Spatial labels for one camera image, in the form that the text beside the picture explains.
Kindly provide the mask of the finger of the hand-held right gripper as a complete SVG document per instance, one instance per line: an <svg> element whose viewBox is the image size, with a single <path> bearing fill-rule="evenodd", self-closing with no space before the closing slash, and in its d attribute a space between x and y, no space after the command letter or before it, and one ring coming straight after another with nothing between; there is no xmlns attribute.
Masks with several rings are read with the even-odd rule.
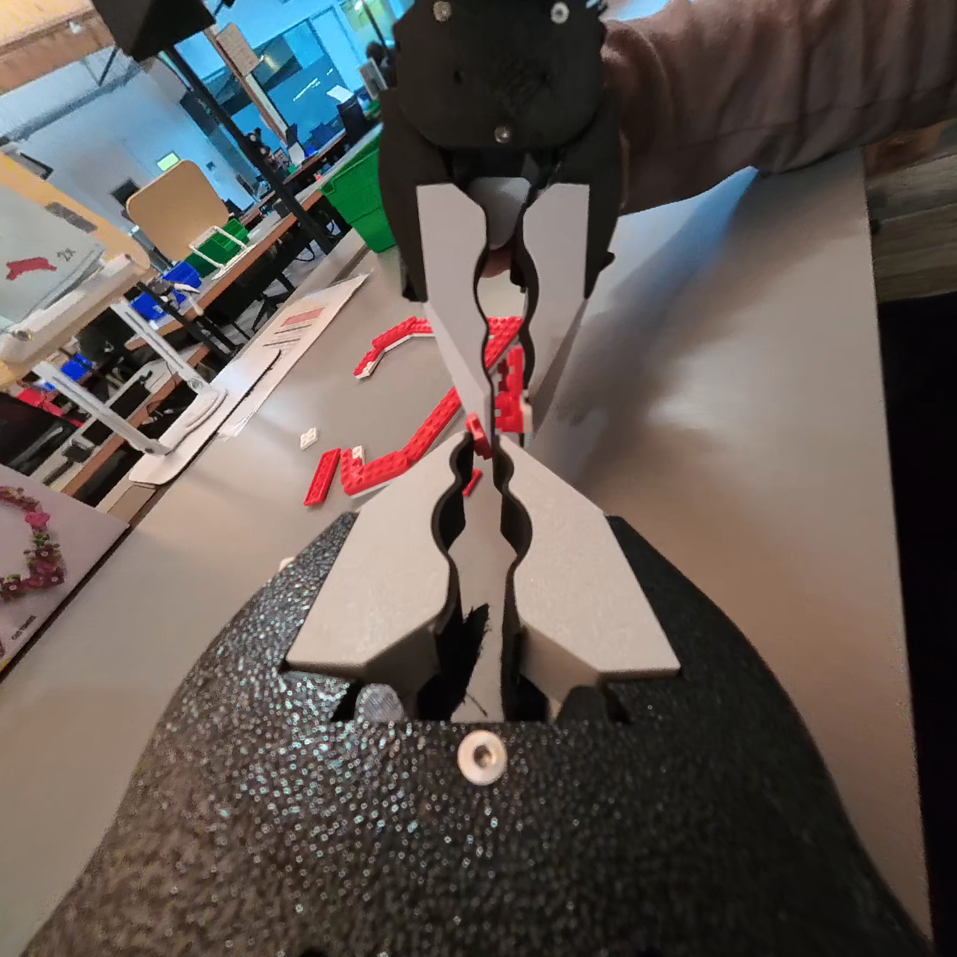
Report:
<svg viewBox="0 0 957 957"><path fill-rule="evenodd" d="M452 183L416 190L426 312L464 413L494 443L494 400L485 366L489 335L477 285L487 251L483 208Z"/></svg>
<svg viewBox="0 0 957 957"><path fill-rule="evenodd" d="M544 424L588 302L588 186L547 187L527 208L521 225L522 250L531 270L522 325L527 373L524 435L531 440Z"/></svg>

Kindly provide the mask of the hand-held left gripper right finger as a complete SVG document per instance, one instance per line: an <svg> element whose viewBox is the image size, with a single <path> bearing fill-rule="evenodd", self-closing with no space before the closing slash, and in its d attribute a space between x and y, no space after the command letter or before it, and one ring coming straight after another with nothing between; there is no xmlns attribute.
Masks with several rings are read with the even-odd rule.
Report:
<svg viewBox="0 0 957 957"><path fill-rule="evenodd" d="M505 580L503 702L563 702L577 687L676 676L664 628L609 517L509 437L494 457Z"/></svg>

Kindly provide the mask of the stepped red and white lego assembly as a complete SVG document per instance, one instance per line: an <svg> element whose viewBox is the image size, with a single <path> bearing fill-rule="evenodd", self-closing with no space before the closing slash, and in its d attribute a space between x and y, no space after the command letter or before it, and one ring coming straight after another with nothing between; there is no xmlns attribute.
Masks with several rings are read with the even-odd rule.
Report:
<svg viewBox="0 0 957 957"><path fill-rule="evenodd" d="M496 432L530 438L533 413L525 385L528 356L520 342L520 317L488 319L484 364L493 386Z"/></svg>

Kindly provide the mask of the person's right forearm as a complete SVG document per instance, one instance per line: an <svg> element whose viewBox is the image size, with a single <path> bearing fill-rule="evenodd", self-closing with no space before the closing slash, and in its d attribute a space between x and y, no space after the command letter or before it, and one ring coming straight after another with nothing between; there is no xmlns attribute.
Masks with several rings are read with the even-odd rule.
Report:
<svg viewBox="0 0 957 957"><path fill-rule="evenodd" d="M954 1L669 2L610 21L622 214L955 119Z"/></svg>

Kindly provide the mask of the long red and white lego assembly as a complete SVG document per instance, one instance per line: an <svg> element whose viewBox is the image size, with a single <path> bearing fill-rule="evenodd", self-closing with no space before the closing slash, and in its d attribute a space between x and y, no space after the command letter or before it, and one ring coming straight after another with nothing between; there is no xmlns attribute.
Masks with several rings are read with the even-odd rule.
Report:
<svg viewBox="0 0 957 957"><path fill-rule="evenodd" d="M451 388L399 450L371 461L365 461L361 446L341 450L339 474L344 494L363 496L399 479L437 444L460 410L458 391Z"/></svg>

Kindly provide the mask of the curved red and white lego assembly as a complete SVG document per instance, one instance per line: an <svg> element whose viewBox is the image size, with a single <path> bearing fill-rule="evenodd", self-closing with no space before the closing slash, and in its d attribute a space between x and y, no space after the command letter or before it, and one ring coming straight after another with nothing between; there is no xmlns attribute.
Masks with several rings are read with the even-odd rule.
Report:
<svg viewBox="0 0 957 957"><path fill-rule="evenodd" d="M434 337L435 333L426 319L409 317L372 340L369 350L356 365L353 376L357 380L367 379L373 375L385 355L401 344L413 339Z"/></svg>

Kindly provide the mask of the long red lego plate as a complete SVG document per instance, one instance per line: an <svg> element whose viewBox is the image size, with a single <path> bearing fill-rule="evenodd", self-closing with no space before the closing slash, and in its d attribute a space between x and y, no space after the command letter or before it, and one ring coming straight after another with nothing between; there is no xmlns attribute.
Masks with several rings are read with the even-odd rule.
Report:
<svg viewBox="0 0 957 957"><path fill-rule="evenodd" d="M341 448L332 448L322 453L304 498L305 508L313 508L325 502L340 461Z"/></svg>

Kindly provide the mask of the large green plastic bin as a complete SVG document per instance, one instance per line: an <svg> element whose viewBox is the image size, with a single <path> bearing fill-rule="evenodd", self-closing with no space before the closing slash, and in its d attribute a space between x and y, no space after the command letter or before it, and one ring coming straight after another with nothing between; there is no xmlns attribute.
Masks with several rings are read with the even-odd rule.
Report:
<svg viewBox="0 0 957 957"><path fill-rule="evenodd" d="M319 191L375 253L393 248L379 185L381 130L367 134L319 180Z"/></svg>

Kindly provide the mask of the printed instruction sheet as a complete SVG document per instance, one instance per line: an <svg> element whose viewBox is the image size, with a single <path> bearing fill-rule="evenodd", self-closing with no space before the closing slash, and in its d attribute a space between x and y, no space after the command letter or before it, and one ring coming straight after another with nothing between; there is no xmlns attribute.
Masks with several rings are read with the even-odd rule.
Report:
<svg viewBox="0 0 957 957"><path fill-rule="evenodd" d="M219 437L235 437L242 431L367 278L368 273L361 273L339 281L281 310L234 363L238 399L220 425Z"/></svg>

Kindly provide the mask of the small green plastic bin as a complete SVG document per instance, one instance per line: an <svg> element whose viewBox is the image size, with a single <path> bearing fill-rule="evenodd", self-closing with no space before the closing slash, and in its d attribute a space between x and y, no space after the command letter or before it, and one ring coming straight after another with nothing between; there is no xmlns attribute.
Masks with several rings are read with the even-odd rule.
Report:
<svg viewBox="0 0 957 957"><path fill-rule="evenodd" d="M190 243L184 262L205 279L224 271L249 249L249 232L239 220L229 218L224 226L212 226Z"/></svg>

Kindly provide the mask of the white articulated desk stand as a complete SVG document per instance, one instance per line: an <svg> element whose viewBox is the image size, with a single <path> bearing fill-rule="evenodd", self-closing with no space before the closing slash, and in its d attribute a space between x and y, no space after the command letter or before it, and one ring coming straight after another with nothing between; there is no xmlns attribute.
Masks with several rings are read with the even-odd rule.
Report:
<svg viewBox="0 0 957 957"><path fill-rule="evenodd" d="M98 265L73 289L48 306L30 312L18 304L25 300L24 294L8 291L7 288L13 286L14 282L3 279L2 362L10 369L28 367L139 452L165 457L219 410L227 393L202 380L195 369L126 301L126 290L145 272L137 260L128 255L102 257ZM144 436L48 361L75 332L107 308L114 310L125 325L139 334L162 357L173 375L186 383L195 394L195 400L165 433L164 440Z"/></svg>

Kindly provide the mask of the wooden back chair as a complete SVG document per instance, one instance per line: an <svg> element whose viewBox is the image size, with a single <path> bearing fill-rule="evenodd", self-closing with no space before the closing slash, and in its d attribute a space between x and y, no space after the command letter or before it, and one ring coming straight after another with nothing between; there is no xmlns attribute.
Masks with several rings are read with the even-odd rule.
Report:
<svg viewBox="0 0 957 957"><path fill-rule="evenodd" d="M189 256L213 228L223 228L230 211L197 163L178 161L126 201L126 213L159 253L171 262Z"/></svg>

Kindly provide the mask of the flower picture instruction booklet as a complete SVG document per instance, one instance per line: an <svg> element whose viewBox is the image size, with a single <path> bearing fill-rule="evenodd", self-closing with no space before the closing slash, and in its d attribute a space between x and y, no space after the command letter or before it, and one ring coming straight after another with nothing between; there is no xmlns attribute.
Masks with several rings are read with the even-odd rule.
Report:
<svg viewBox="0 0 957 957"><path fill-rule="evenodd" d="M1 669L118 544L126 521L1 466Z"/></svg>

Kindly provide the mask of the black angular overhead housing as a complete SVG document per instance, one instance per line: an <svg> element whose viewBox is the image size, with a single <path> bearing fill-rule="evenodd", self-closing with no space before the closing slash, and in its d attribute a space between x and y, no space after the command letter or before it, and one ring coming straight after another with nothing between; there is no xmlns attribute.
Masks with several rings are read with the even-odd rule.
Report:
<svg viewBox="0 0 957 957"><path fill-rule="evenodd" d="M214 25L203 1L92 1L123 53L142 62Z"/></svg>

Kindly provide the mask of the instruction booklet with red picture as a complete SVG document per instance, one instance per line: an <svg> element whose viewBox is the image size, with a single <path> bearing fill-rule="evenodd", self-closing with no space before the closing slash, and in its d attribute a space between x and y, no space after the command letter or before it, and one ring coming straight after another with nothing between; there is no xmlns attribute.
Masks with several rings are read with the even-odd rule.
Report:
<svg viewBox="0 0 957 957"><path fill-rule="evenodd" d="M57 302L99 269L104 253L91 233L2 186L2 327Z"/></svg>

